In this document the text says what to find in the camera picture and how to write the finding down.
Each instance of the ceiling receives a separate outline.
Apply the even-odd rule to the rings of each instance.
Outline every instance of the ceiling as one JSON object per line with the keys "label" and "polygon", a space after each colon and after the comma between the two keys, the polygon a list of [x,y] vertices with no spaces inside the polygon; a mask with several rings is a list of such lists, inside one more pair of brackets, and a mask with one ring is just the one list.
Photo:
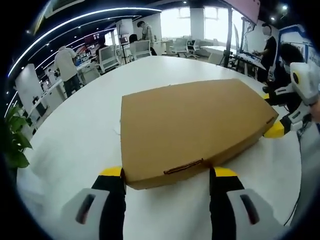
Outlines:
{"label": "ceiling", "polygon": [[[260,2],[260,20],[269,22],[277,28],[283,28],[295,23],[295,18],[290,14],[280,19],[282,14],[277,14],[279,13],[278,0],[260,0]],[[203,6],[223,6],[223,3],[218,0],[187,0],[187,4],[184,4],[182,0],[54,0],[54,2],[51,1],[51,4],[47,5],[45,11],[42,12],[42,16],[44,17],[39,16],[34,21],[32,27],[25,30],[21,36],[23,41],[21,41],[20,45],[16,46],[12,60],[15,62],[16,59],[26,50],[27,46],[30,46],[36,39],[48,32],[50,29],[83,14],[119,7],[145,7],[165,10],[182,6],[201,8]],[[115,23],[120,19],[137,19],[139,17],[145,17],[155,13],[156,11],[152,10],[123,9],[101,12],[70,22],[55,30],[37,43],[22,58],[15,68],[15,71],[10,75],[10,78],[15,79],[21,71],[21,68],[27,63],[33,63],[37,67],[51,56],[43,63],[43,65],[41,65],[42,67],[47,66],[53,61],[53,54],[59,49],[59,47],[70,44],[86,35],[113,28]],[[271,16],[276,17],[277,21],[271,22]],[[71,46],[76,47],[82,43],[84,43],[84,40],[79,40]],[[40,75],[41,71],[42,69],[39,67],[37,73]]]}

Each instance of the potted plant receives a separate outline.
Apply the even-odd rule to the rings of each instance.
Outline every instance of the potted plant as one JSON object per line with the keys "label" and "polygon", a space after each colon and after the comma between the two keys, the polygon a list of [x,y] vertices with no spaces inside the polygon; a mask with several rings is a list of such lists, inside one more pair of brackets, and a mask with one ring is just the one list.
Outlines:
{"label": "potted plant", "polygon": [[18,168],[26,168],[29,162],[24,154],[26,148],[32,148],[29,140],[22,134],[21,130],[27,124],[24,116],[19,116],[19,106],[10,107],[4,118],[4,143],[3,153],[7,165],[17,177]]}

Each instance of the cardboard box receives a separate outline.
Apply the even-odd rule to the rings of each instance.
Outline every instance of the cardboard box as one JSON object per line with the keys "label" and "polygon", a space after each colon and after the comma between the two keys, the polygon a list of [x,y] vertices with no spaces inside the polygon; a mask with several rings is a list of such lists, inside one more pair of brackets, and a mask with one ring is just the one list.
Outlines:
{"label": "cardboard box", "polygon": [[122,97],[121,152],[127,185],[185,180],[253,145],[278,114],[238,79],[198,81]]}

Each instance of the green leaf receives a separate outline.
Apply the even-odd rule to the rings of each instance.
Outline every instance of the green leaf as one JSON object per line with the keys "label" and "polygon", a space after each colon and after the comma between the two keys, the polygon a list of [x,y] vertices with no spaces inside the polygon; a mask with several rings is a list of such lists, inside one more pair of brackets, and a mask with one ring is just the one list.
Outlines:
{"label": "green leaf", "polygon": [[32,149],[32,146],[29,140],[20,131],[13,134],[13,137],[15,139],[14,143],[18,145],[19,149],[25,149],[25,148]]}
{"label": "green leaf", "polygon": [[12,151],[5,154],[9,168],[26,168],[29,162],[21,151]]}
{"label": "green leaf", "polygon": [[26,118],[20,117],[20,116],[12,116],[12,118],[9,121],[11,131],[14,133],[19,131],[26,124],[27,124]]}
{"label": "green leaf", "polygon": [[8,123],[10,119],[20,110],[21,108],[17,105],[10,107],[8,113],[5,116],[5,121]]}

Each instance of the round table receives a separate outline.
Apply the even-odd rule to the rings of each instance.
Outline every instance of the round table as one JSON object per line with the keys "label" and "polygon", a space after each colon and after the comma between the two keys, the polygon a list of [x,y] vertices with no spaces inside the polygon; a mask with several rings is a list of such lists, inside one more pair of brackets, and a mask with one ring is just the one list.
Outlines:
{"label": "round table", "polygon": [[[42,184],[43,214],[57,219],[63,205],[81,189],[90,188],[103,169],[122,164],[122,96],[231,78],[263,94],[256,80],[193,59],[150,56],[112,70],[73,94],[42,124],[31,140],[33,149],[25,151],[30,166],[19,169],[18,187],[32,189],[28,175],[36,175]],[[281,116],[286,114],[283,107],[275,109]],[[253,189],[272,206],[281,224],[286,222],[300,191],[301,155],[295,132],[279,139],[262,137],[225,166],[238,173],[245,188]],[[209,202],[209,171],[153,189],[128,187],[124,239],[211,239]]]}

